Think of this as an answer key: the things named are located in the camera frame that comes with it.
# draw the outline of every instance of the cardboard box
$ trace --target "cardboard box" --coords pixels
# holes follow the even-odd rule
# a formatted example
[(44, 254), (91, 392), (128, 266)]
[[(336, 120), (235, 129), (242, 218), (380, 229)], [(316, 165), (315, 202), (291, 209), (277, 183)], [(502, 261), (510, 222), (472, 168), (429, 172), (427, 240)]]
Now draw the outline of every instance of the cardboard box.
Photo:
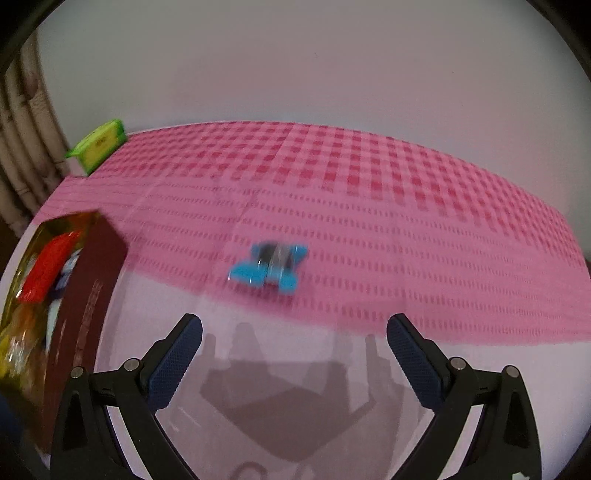
[[(81, 228), (85, 229), (85, 239), (64, 291), (47, 352), (44, 381), (42, 372), (38, 375), (36, 387), (42, 391), (42, 400), (33, 402), (26, 398), (14, 379), (0, 379), (0, 391), (45, 452), (51, 449), (61, 392), (70, 371), (79, 365), (90, 372), (94, 370), (107, 308), (127, 255), (125, 241), (99, 212), (77, 213), (42, 223), (17, 269), (0, 323), (5, 328), (18, 305), (16, 295), (31, 256), (38, 254), (54, 236)], [(37, 363), (39, 369), (44, 367), (41, 358)]]

